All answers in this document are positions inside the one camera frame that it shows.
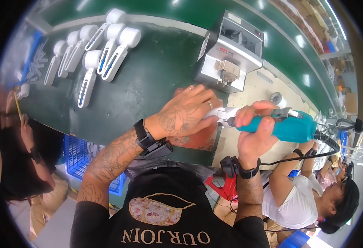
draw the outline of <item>red stool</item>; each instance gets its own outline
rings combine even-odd
[[[235,187],[235,182],[236,182],[236,177],[234,178],[229,178],[226,176],[226,180],[224,182],[224,186],[221,187],[216,186],[213,183],[213,176],[210,176],[207,180],[206,180],[206,184],[208,186],[210,186],[216,193],[218,193],[221,197],[223,197],[224,199],[226,199],[227,201],[232,201],[233,199],[236,199],[234,201],[232,201],[233,203],[238,203],[238,194],[237,194],[237,189]]]

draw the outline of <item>tattooed arm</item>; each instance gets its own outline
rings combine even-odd
[[[190,85],[159,113],[146,118],[144,128],[156,140],[196,133],[219,119],[217,116],[202,119],[211,110],[209,101],[213,107],[223,106],[212,90]],[[131,128],[90,162],[78,193],[79,202],[91,201],[109,208],[110,183],[143,151],[136,139],[135,129]]]
[[[268,101],[254,102],[238,110],[235,116],[237,127],[249,125],[255,115],[268,115],[277,106]],[[272,136],[274,119],[265,116],[255,133],[241,132],[238,138],[238,161],[245,170],[255,169],[258,158],[277,142]],[[237,177],[238,212],[235,222],[248,216],[262,217],[263,186],[258,172],[251,179]]]

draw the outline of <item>workbench surface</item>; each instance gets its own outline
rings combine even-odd
[[[186,88],[193,81],[194,64],[204,37],[172,27],[150,23],[130,23],[142,38],[135,48],[128,49],[122,66],[112,82],[98,75],[90,103],[85,108],[77,106],[78,95],[86,70],[79,63],[67,78],[55,77],[52,86],[43,84],[49,62],[41,69],[43,76],[30,87],[30,95],[20,100],[20,108],[30,118],[66,134],[97,144],[108,145],[124,134],[139,119],[161,110],[173,97],[177,87]],[[54,56],[53,46],[64,40],[80,26],[49,34],[44,47],[49,60]],[[105,41],[98,47],[103,48]],[[215,91],[227,104],[228,94]],[[166,159],[210,166],[213,151],[174,147]]]

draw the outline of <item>white handheld device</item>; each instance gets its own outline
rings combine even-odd
[[[62,61],[60,62],[58,77],[66,78],[68,76],[68,72],[65,70],[64,67],[66,65],[68,58],[70,57],[71,51],[73,50],[74,46],[78,43],[79,40],[80,40],[80,31],[79,30],[73,31],[68,34],[68,36],[66,38],[68,47],[66,48]]]
[[[78,107],[86,107],[91,99],[92,89],[96,80],[96,68],[99,65],[100,55],[103,50],[88,51],[82,58],[82,65],[88,71],[85,73],[84,81],[82,81],[80,96],[78,97]]]
[[[103,23],[85,46],[85,51],[95,50],[105,37],[105,31],[112,23],[124,22],[126,13],[119,9],[110,9],[106,14],[106,22]]]
[[[107,28],[105,36],[107,37],[108,42],[106,43],[102,56],[100,57],[99,66],[97,68],[97,73],[99,75],[102,74],[106,67],[107,61],[109,61],[111,55],[114,53],[115,48],[117,48],[119,34],[124,28],[125,24],[123,23],[111,24]]]
[[[47,74],[45,75],[44,85],[52,85],[55,79],[57,69],[59,67],[62,56],[67,49],[66,41],[58,41],[53,47],[53,53],[55,54],[50,61]]]
[[[74,72],[78,63],[80,62],[82,56],[85,52],[85,45],[93,34],[98,30],[97,25],[85,25],[81,28],[80,41],[75,45],[73,51],[71,52],[69,58],[67,59],[64,69],[68,72]]]
[[[120,46],[115,49],[113,55],[106,63],[106,67],[102,72],[102,79],[111,82],[115,74],[117,73],[119,67],[124,61],[126,55],[128,54],[128,47],[135,47],[139,43],[141,38],[141,32],[138,29],[132,29],[126,27],[119,37]]]

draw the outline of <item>tape roll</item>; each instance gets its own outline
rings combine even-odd
[[[82,57],[82,64],[84,65],[85,69],[97,69],[102,52],[103,50],[85,52],[84,56]]]
[[[66,41],[67,41],[67,45],[69,45],[69,46],[77,44],[78,41],[80,41],[80,31],[77,30],[77,31],[73,31],[73,32],[69,33],[67,35]]]
[[[55,55],[63,56],[67,49],[66,41],[58,41],[56,42],[55,46],[53,47],[53,53]]]
[[[139,29],[132,29],[125,27],[119,36],[119,44],[127,45],[128,47],[135,47],[140,41],[141,32]]]
[[[81,32],[80,32],[80,39],[89,40],[98,29],[99,29],[99,27],[95,24],[83,26],[81,28]]]
[[[124,22],[126,13],[122,10],[113,8],[106,14],[106,22],[108,23],[122,23]]]
[[[275,92],[274,94],[271,95],[270,102],[272,102],[279,108],[286,107],[286,100],[283,98],[283,96],[279,92]]]
[[[119,34],[122,30],[124,30],[124,28],[125,24],[123,23],[110,24],[105,31],[105,36],[107,37],[107,40],[118,39]]]

